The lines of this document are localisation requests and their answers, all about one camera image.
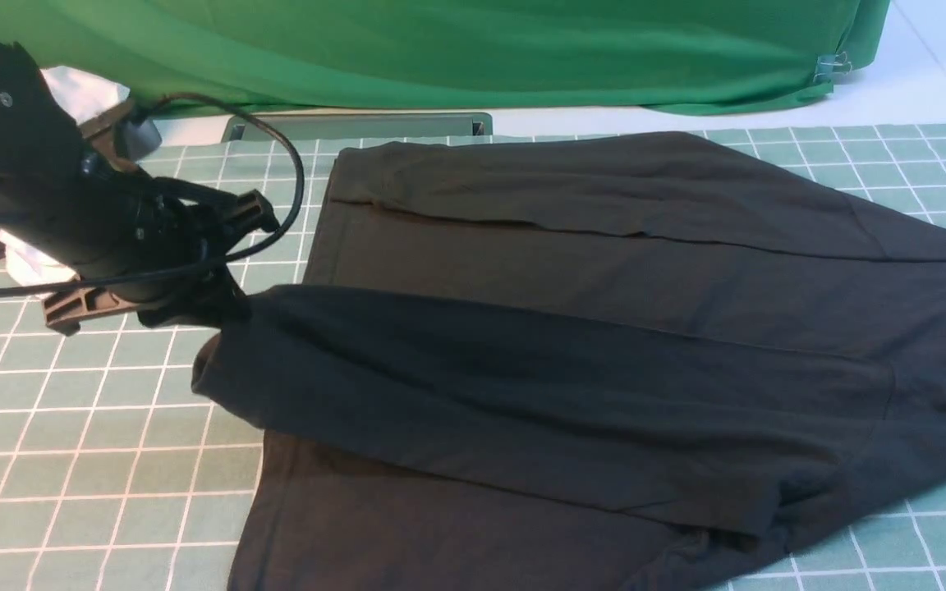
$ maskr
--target black t-shirt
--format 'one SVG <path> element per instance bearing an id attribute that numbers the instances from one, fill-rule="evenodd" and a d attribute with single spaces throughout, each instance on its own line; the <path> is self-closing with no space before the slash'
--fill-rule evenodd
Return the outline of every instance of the black t-shirt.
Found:
<path id="1" fill-rule="evenodd" d="M 684 590 L 946 480 L 945 229 L 684 134 L 346 150 L 326 201 L 330 286 L 196 361 L 294 437 L 233 588 Z"/>

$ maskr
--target black cable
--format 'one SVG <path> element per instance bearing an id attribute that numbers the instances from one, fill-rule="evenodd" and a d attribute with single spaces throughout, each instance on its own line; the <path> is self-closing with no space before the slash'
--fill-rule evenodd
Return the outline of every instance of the black cable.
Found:
<path id="1" fill-rule="evenodd" d="M 166 97 L 162 97 L 160 101 L 151 106 L 151 108 L 148 109 L 147 113 L 145 114 L 145 117 L 150 117 L 156 112 L 162 111 L 162 109 L 170 103 L 180 100 L 194 101 L 214 106 L 215 108 L 220 108 L 222 111 L 228 112 L 229 115 L 239 117 L 240 119 L 258 128 L 258 130 L 265 132 L 265 134 L 269 135 L 270 138 L 273 138 L 282 147 L 284 147 L 294 162 L 297 180 L 296 184 L 294 184 L 294 199 L 292 201 L 292 206 L 290 206 L 290 212 L 287 213 L 287 216 L 284 218 L 284 220 L 279 223 L 279 228 L 273 233 L 270 233 L 270 235 L 267 236 L 265 240 L 260 241 L 258 244 L 249 246 L 237 252 L 233 252 L 233 254 L 220 255 L 220 257 L 214 257 L 212 259 L 203 259 L 203 261 L 189 265 L 182 265 L 180 267 L 160 269 L 157 270 L 157 272 L 134 273 L 127 274 L 126 276 L 106 277 L 105 279 L 86 279 L 62 283 L 44 283 L 41 285 L 29 285 L 21 287 L 0 287 L 0 298 L 19 298 L 19 296 L 34 296 L 38 295 L 38 293 L 53 291 L 71 291 L 71 289 L 80 289 L 84 287 L 109 287 L 123 283 L 162 281 L 173 279 L 174 277 L 188 276 L 188 274 L 207 272 L 207 270 L 218 268 L 234 261 L 239 261 L 239 259 L 252 257 L 252 255 L 258 254 L 260 251 L 266 250 L 266 248 L 273 246 L 273 244 L 277 243 L 279 239 L 282 239 L 282 237 L 286 235 L 287 231 L 289 231 L 290 227 L 294 225 L 294 222 L 297 220 L 297 216 L 299 216 L 299 213 L 301 212 L 301 196 L 305 193 L 305 165 L 301 163 L 301 155 L 297 152 L 294 144 L 290 143 L 290 140 L 287 139 L 285 135 L 275 130 L 275 128 L 268 123 L 258 119 L 258 117 L 248 115 L 248 113 L 243 112 L 240 108 L 234 108 L 234 106 L 228 103 L 218 101 L 217 98 L 207 97 L 203 94 L 169 94 Z"/>

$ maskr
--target shirt sleeve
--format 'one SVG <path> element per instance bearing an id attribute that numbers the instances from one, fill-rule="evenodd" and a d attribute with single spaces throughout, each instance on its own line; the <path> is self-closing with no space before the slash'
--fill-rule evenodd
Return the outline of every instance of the shirt sleeve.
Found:
<path id="1" fill-rule="evenodd" d="M 683 132 L 347 149 L 327 199 L 541 231 L 820 257 L 946 259 L 946 229 Z"/>
<path id="2" fill-rule="evenodd" d="M 423 474 L 762 535 L 861 445 L 892 386 L 888 366 L 841 356 L 286 286 L 208 343 L 194 389 Z"/>

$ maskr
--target green cutting mat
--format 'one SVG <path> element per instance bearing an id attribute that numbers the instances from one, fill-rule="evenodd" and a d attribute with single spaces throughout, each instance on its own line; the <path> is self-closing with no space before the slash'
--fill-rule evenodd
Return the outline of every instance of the green cutting mat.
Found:
<path id="1" fill-rule="evenodd" d="M 702 135 L 946 227 L 946 125 Z M 247 291 L 300 281 L 338 150 L 384 141 L 299 144 L 307 205 L 285 240 L 234 266 Z M 259 188 L 281 216 L 296 182 L 267 142 L 161 149 L 144 165 L 223 190 Z M 10 284 L 0 265 L 0 286 Z M 0 590 L 224 589 L 260 437 L 189 392 L 189 364 L 209 336 L 109 318 L 64 340 L 46 332 L 33 300 L 0 300 Z M 946 591 L 946 486 L 720 589 Z"/>

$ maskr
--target green fabric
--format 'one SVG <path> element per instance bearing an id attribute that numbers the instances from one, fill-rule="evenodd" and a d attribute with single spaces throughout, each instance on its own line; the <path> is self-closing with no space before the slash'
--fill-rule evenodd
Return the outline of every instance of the green fabric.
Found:
<path id="1" fill-rule="evenodd" d="M 0 0 L 43 66 L 252 108 L 643 105 L 690 115 L 830 93 L 889 0 Z"/>

